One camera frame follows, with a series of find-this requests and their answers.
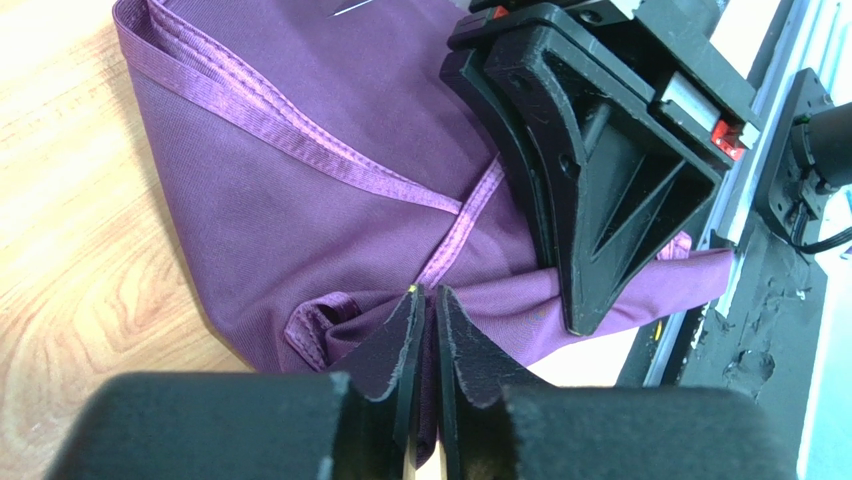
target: purple cloth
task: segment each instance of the purple cloth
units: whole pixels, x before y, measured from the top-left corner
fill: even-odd
[[[116,4],[172,219],[216,328],[261,372],[321,371],[419,282],[455,287],[525,365],[581,340],[562,329],[556,272],[536,268],[497,152],[438,79],[464,13],[447,0],[328,13],[314,0]],[[639,273],[595,335],[724,292],[730,252],[676,258]],[[427,355],[424,385],[431,369]],[[421,460],[434,445],[431,407]]]

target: wooden tabletop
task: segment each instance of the wooden tabletop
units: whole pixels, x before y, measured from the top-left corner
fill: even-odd
[[[131,370],[247,370],[180,254],[113,0],[0,1],[0,478]]]

